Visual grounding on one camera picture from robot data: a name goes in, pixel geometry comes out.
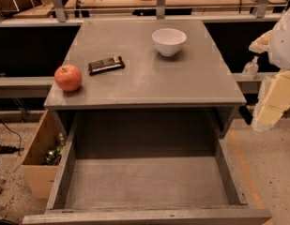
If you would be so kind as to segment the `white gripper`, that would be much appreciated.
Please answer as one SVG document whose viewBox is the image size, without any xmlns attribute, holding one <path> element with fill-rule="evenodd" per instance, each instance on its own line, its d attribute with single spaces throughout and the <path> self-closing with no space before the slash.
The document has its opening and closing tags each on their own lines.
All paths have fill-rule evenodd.
<svg viewBox="0 0 290 225">
<path fill-rule="evenodd" d="M 268 59 L 278 68 L 290 69 L 290 8 L 272 28 L 254 40 L 249 50 L 268 51 Z M 290 108 L 290 70 L 281 70 L 275 76 L 266 76 L 260 86 L 258 102 L 254 107 L 252 129 L 272 129 Z"/>
</svg>

